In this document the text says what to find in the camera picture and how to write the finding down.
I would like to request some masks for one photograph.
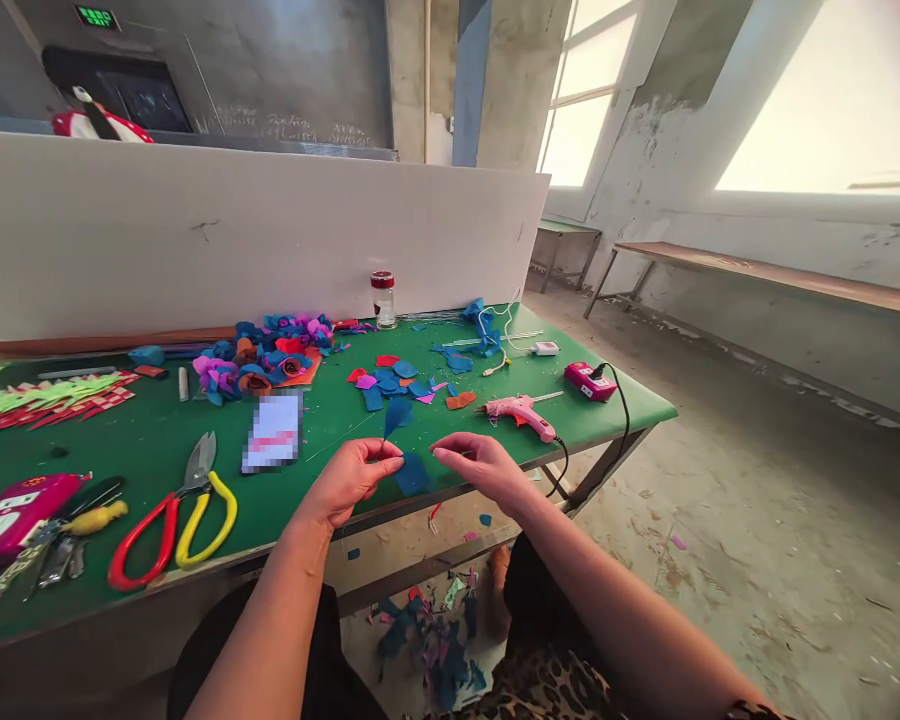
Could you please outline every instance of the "green exit sign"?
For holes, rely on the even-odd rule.
[[[120,32],[117,16],[109,10],[100,10],[99,8],[91,8],[86,5],[74,5],[73,7],[77,11],[80,21],[87,27]]]

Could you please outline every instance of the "yellow tool handle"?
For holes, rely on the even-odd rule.
[[[94,508],[77,515],[73,522],[67,523],[60,530],[74,535],[92,535],[103,530],[111,521],[126,514],[127,504],[123,500],[118,500],[112,505]]]
[[[194,533],[197,531],[197,525],[200,524],[203,512],[207,509],[207,504],[210,502],[210,493],[202,493],[200,497],[197,498],[197,506],[193,509],[190,519],[187,520],[187,526],[183,529],[183,535],[180,536],[180,542],[177,543],[177,565],[183,570],[189,570],[194,565],[202,563],[208,557],[213,555],[220,546],[223,545],[223,541],[227,539],[227,535],[230,534],[230,531],[233,529],[233,524],[237,520],[237,498],[230,492],[230,488],[223,484],[213,470],[207,473],[207,478],[210,480],[213,489],[226,500],[227,517],[223,521],[223,527],[220,528],[220,532],[217,533],[217,537],[214,538],[213,542],[207,545],[203,552],[197,553],[191,557],[190,543],[193,541]]]

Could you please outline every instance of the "bench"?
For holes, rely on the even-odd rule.
[[[640,274],[633,290],[625,293],[608,293],[601,295],[600,290],[607,281],[607,276],[610,275],[610,268],[613,267],[613,262],[617,259],[617,253],[619,251],[643,255],[649,259],[650,262]],[[867,305],[869,307],[900,312],[900,290],[896,288],[873,285],[858,280],[847,280],[846,278],[822,275],[806,270],[794,270],[792,268],[785,268],[771,263],[747,260],[745,258],[734,257],[733,255],[721,255],[720,253],[698,250],[682,245],[673,245],[666,242],[648,242],[617,243],[613,246],[613,252],[610,254],[610,262],[607,265],[607,270],[603,273],[603,278],[600,280],[600,284],[597,286],[593,297],[590,299],[590,304],[587,305],[583,317],[590,317],[590,311],[593,310],[593,306],[596,304],[597,300],[619,297],[635,303],[640,290],[643,288],[643,283],[647,279],[650,268],[658,262],[687,270],[730,273],[738,277],[759,280],[776,286],[794,288],[807,293],[826,295],[838,300],[846,300],[848,302]]]
[[[589,228],[585,225],[575,225],[573,223],[569,223],[566,221],[559,220],[548,220],[547,218],[541,218],[540,224],[537,226],[537,233],[540,232],[549,233],[550,235],[555,236],[555,241],[553,243],[553,254],[550,256],[550,260],[546,263],[538,263],[530,258],[531,265],[537,265],[539,267],[544,268],[544,276],[543,276],[543,287],[540,288],[540,293],[543,294],[547,292],[547,285],[550,282],[551,277],[557,278],[577,278],[576,285],[574,289],[579,290],[583,287],[583,278],[586,276],[587,271],[590,269],[590,264],[593,262],[593,256],[597,254],[597,248],[600,247],[600,238],[603,237],[603,233],[596,228]],[[593,235],[593,239],[590,242],[590,252],[587,254],[587,260],[583,264],[583,269],[580,272],[576,273],[565,273],[565,272],[554,272],[553,267],[557,262],[557,253],[560,250],[560,240],[564,235],[576,235],[576,236],[586,236]]]

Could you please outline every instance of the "glass jar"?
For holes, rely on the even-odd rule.
[[[370,276],[373,292],[373,312],[377,316],[377,327],[389,330],[397,326],[397,311],[393,307],[393,273],[381,270]]]

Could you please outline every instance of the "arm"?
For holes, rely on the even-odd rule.
[[[300,717],[330,537],[402,464],[400,451],[377,439],[351,440],[331,458],[270,553],[187,720]]]
[[[500,443],[456,433],[432,450],[523,528],[601,655],[660,717],[711,720],[738,700],[767,704],[706,635],[537,492]]]

